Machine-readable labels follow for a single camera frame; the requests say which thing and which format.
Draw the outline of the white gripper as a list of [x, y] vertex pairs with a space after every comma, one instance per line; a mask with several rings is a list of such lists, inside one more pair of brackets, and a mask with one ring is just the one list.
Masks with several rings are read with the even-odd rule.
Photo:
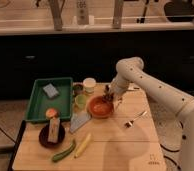
[[113, 94], [115, 98], [119, 98], [114, 102], [114, 111], [116, 111], [118, 107], [122, 104], [122, 96], [126, 92], [125, 82], [114, 78], [110, 84], [109, 92]]

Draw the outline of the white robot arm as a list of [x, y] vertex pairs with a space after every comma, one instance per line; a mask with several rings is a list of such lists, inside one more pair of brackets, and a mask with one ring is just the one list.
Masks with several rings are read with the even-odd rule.
[[183, 125], [178, 171], [194, 171], [194, 96], [146, 74], [143, 68], [144, 62], [140, 57], [119, 60], [110, 93], [115, 100], [120, 99], [133, 82], [174, 113]]

